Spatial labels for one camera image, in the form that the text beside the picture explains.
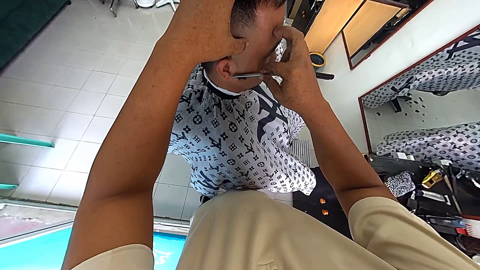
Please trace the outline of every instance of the barber's hand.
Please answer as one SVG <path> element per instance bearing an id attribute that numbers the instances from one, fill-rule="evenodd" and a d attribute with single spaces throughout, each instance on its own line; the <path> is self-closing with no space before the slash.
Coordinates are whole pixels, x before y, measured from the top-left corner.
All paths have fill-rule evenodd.
<path id="1" fill-rule="evenodd" d="M 165 34 L 159 40 L 184 54 L 196 65 L 241 53 L 248 45 L 230 33 L 234 1 L 182 0 Z"/>
<path id="2" fill-rule="evenodd" d="M 288 40 L 291 47 L 285 50 L 280 62 L 265 64 L 261 72 L 278 75 L 283 81 L 278 84 L 270 75 L 262 75 L 262 79 L 280 104 L 304 116 L 325 102 L 307 43 L 303 33 L 290 26 L 275 29 L 274 35 Z"/>

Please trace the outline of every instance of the white wall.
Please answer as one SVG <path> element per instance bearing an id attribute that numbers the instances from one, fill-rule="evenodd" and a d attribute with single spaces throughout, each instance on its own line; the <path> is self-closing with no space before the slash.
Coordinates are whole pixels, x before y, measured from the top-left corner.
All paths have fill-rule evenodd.
<path id="1" fill-rule="evenodd" d="M 353 71 L 341 35 L 334 39 L 320 71 L 335 79 L 319 84 L 361 152 L 367 152 L 367 142 L 357 98 L 479 25 L 479 10 L 480 0 L 434 0 Z"/>

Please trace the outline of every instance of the customer's ear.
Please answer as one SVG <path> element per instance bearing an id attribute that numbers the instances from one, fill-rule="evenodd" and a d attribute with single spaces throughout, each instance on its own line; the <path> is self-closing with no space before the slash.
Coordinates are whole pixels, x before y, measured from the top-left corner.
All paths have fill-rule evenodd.
<path id="1" fill-rule="evenodd" d="M 215 69 L 224 80 L 231 80 L 232 75 L 234 75 L 234 67 L 232 66 L 232 60 L 228 57 L 217 60 L 215 64 Z"/>

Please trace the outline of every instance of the fade haircut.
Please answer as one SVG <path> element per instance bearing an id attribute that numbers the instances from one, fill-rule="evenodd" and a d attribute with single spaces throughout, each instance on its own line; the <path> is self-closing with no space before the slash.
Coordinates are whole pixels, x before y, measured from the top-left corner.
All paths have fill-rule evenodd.
<path id="1" fill-rule="evenodd" d="M 235 0 L 230 16 L 230 31 L 233 36 L 255 26 L 257 10 L 260 5 L 280 8 L 286 0 Z M 210 72 L 216 61 L 203 62 L 202 66 Z"/>

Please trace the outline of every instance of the monogram pattern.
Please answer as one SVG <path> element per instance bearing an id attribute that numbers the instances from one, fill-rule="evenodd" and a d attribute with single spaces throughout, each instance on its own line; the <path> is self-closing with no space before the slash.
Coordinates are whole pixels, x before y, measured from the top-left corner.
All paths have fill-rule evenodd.
<path id="1" fill-rule="evenodd" d="M 199 65 L 179 100 L 168 153 L 188 161 L 191 186 L 206 196 L 220 188 L 309 195 L 315 176 L 288 150 L 304 125 L 265 86 L 232 93 L 214 85 Z"/>
<path id="2" fill-rule="evenodd" d="M 460 168 L 480 170 L 480 122 L 397 132 L 377 146 L 380 156 L 403 152 L 415 160 L 451 160 Z"/>
<path id="3" fill-rule="evenodd" d="M 427 92 L 475 90 L 480 86 L 480 30 L 452 44 L 393 81 L 362 98 L 368 108 L 411 90 Z"/>

